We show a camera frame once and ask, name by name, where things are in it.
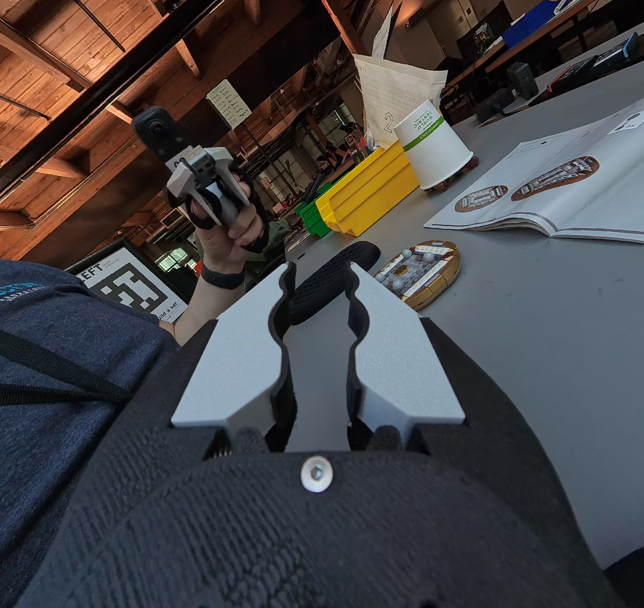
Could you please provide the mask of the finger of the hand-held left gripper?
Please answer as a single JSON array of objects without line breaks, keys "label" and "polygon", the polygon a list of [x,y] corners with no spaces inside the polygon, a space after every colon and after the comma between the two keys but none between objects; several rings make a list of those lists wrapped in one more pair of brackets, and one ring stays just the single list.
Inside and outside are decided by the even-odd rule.
[{"label": "finger of the hand-held left gripper", "polygon": [[197,198],[203,178],[203,168],[194,168],[188,162],[180,162],[165,187],[166,200],[186,201],[188,196]]},{"label": "finger of the hand-held left gripper", "polygon": [[236,185],[230,169],[232,161],[232,156],[225,147],[204,148],[204,185]]}]

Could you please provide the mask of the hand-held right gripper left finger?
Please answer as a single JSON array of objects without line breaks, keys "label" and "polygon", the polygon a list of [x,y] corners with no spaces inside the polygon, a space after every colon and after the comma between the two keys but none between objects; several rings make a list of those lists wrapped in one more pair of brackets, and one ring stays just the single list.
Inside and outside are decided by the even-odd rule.
[{"label": "hand-held right gripper left finger", "polygon": [[297,414],[288,350],[296,265],[280,265],[217,320],[171,418],[173,427],[215,427],[232,439],[253,428],[284,451]]}]

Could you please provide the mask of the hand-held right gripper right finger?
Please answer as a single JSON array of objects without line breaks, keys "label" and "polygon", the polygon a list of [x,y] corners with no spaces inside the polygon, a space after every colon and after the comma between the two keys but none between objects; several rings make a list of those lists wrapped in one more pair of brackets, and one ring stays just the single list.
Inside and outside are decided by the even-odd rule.
[{"label": "hand-held right gripper right finger", "polygon": [[419,425],[460,426],[461,403],[422,320],[357,263],[346,265],[350,346],[346,405],[354,435],[390,426],[409,443]]}]

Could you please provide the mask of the round lego base model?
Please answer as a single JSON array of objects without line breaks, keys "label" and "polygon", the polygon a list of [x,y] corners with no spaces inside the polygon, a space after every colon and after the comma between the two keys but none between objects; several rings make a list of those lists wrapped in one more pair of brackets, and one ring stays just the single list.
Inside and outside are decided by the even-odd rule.
[{"label": "round lego base model", "polygon": [[420,312],[455,282],[461,265],[461,253],[455,243],[431,240],[404,249],[374,278]]}]

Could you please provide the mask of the person's left forearm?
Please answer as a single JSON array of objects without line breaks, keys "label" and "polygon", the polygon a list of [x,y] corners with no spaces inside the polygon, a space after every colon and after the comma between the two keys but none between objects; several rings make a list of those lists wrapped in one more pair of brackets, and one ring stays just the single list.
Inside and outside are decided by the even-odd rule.
[{"label": "person's left forearm", "polygon": [[206,322],[218,319],[243,294],[243,285],[235,289],[223,289],[206,282],[200,276],[185,312],[167,330],[180,346],[184,346]]}]

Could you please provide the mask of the dark brown lego assembly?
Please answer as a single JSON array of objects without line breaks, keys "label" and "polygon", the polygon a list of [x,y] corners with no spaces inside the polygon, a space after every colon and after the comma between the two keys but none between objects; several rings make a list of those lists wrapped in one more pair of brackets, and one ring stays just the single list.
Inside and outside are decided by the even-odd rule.
[{"label": "dark brown lego assembly", "polygon": [[426,188],[424,191],[426,193],[443,193],[445,192],[450,185],[452,185],[456,180],[460,179],[467,173],[469,173],[471,170],[475,169],[479,165],[479,158],[477,156],[473,156],[467,164],[463,166],[460,170],[456,171],[453,175],[442,181],[441,183],[431,187],[431,188]]}]

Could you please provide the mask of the lego instruction booklet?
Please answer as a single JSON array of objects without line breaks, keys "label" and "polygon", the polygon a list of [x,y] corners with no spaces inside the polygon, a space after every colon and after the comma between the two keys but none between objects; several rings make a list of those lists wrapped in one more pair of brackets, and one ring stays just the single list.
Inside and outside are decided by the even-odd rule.
[{"label": "lego instruction booklet", "polygon": [[425,228],[643,243],[643,100],[520,143]]}]

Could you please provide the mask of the person's left hand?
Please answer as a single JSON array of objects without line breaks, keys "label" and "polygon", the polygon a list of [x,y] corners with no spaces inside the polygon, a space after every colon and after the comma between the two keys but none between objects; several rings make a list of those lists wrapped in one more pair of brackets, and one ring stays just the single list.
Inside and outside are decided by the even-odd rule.
[{"label": "person's left hand", "polygon": [[264,224],[253,204],[243,207],[231,226],[214,225],[196,229],[203,250],[204,265],[221,274],[237,274],[244,270],[249,252],[246,246],[259,240]]}]

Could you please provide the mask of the hanging handwritten sign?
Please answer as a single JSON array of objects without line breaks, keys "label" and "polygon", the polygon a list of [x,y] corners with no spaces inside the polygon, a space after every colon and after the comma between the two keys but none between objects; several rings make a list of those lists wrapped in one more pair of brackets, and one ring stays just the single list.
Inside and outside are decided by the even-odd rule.
[{"label": "hanging handwritten sign", "polygon": [[243,124],[253,112],[228,79],[212,88],[207,93],[206,100],[231,131]]}]

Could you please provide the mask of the black wristband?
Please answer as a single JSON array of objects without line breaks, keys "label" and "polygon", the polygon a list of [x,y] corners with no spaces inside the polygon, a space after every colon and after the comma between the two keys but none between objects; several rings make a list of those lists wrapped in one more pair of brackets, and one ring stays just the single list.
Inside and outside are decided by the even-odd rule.
[{"label": "black wristband", "polygon": [[201,262],[200,279],[208,285],[221,290],[236,290],[244,285],[246,275],[244,271],[239,273],[221,273],[211,270]]}]

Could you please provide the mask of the green plastic bin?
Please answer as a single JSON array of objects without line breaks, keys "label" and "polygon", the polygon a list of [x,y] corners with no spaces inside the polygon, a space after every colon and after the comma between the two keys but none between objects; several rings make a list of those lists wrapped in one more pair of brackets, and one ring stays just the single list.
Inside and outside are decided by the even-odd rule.
[{"label": "green plastic bin", "polygon": [[301,217],[305,228],[311,236],[323,238],[326,234],[332,232],[323,221],[315,200],[310,203],[300,203],[295,209],[295,214]]}]

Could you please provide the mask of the black framed marker sign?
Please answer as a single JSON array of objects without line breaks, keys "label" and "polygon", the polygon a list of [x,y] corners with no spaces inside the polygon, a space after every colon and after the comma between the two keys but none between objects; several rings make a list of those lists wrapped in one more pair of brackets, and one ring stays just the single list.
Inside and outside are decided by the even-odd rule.
[{"label": "black framed marker sign", "polygon": [[167,274],[121,238],[97,250],[66,272],[81,279],[94,294],[153,314],[160,321],[175,322],[187,309],[190,294],[176,286]]}]

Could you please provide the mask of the black mesh wrist rest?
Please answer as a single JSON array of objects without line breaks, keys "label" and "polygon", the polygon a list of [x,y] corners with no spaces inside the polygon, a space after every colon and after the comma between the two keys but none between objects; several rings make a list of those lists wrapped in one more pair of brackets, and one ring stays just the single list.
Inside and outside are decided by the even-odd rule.
[{"label": "black mesh wrist rest", "polygon": [[356,263],[369,270],[381,256],[380,248],[371,242],[356,242],[318,268],[294,290],[290,300],[290,322],[299,325],[331,303],[345,290],[344,266]]}]

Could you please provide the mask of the yellow plastic bin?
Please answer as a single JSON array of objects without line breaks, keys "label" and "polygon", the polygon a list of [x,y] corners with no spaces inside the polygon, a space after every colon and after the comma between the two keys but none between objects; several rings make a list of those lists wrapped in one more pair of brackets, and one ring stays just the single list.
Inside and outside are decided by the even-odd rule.
[{"label": "yellow plastic bin", "polygon": [[316,201],[323,222],[333,231],[358,237],[418,189],[400,142],[376,149]]}]

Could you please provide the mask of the white numbered paper bag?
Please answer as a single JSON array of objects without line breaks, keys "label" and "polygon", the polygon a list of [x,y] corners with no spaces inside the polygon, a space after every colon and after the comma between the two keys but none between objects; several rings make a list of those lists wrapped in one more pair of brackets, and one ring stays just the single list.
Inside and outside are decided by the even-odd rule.
[{"label": "white numbered paper bag", "polygon": [[398,141],[394,127],[429,100],[440,102],[448,72],[430,71],[373,56],[354,55],[366,113],[366,128],[375,145],[389,148]]}]

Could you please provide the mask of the person's navy shirt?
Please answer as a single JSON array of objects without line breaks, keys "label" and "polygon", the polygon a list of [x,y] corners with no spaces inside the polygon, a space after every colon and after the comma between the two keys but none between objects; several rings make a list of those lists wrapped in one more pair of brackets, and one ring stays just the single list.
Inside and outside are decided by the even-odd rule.
[{"label": "person's navy shirt", "polygon": [[[157,317],[92,293],[49,266],[1,261],[1,331],[62,366],[132,393],[177,350]],[[1,407],[1,556],[35,534],[117,407],[103,402]]]}]

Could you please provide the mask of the printed paper sheet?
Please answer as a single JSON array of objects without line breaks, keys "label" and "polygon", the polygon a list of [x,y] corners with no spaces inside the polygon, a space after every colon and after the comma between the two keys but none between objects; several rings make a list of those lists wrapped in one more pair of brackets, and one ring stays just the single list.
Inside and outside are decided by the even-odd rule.
[{"label": "printed paper sheet", "polygon": [[401,8],[402,2],[400,2],[396,8],[394,8],[394,3],[391,3],[388,13],[385,16],[383,23],[379,28],[379,31],[374,37],[372,49],[373,58],[378,58],[381,60],[385,59]]}]

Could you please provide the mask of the white paper cup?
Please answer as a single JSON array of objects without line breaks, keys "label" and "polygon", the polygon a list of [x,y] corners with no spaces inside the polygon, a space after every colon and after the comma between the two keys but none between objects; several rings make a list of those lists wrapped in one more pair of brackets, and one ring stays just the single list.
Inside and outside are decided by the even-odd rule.
[{"label": "white paper cup", "polygon": [[429,99],[393,129],[422,190],[443,182],[475,155]]}]

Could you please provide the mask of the black box device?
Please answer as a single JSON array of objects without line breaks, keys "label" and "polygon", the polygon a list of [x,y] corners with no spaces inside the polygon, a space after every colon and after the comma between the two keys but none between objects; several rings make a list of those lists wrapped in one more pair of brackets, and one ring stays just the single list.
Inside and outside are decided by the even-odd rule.
[{"label": "black box device", "polygon": [[511,88],[501,88],[475,105],[475,116],[479,123],[484,123],[497,115],[503,115],[504,109],[515,101]]}]

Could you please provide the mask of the black upright device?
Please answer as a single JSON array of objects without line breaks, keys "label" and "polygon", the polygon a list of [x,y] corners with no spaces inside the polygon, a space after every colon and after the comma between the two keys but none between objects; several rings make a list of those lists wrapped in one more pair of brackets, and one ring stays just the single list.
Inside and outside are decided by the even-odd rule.
[{"label": "black upright device", "polygon": [[517,95],[528,101],[539,94],[534,74],[528,64],[516,62],[507,69],[507,76]]}]

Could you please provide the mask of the blue plastic bin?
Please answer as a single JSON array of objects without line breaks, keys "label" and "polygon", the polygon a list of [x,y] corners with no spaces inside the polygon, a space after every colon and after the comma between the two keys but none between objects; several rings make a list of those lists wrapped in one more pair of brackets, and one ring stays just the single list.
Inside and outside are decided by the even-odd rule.
[{"label": "blue plastic bin", "polygon": [[502,34],[505,45],[511,49],[539,30],[553,17],[554,10],[558,4],[559,0],[543,0],[516,22],[512,23]]}]

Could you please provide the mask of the black flat packet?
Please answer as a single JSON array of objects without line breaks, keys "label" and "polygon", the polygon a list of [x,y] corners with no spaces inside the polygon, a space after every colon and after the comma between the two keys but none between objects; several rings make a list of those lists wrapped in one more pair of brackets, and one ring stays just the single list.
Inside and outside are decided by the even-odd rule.
[{"label": "black flat packet", "polygon": [[633,32],[622,43],[569,66],[548,86],[547,93],[561,95],[636,64],[643,59],[643,35]]}]

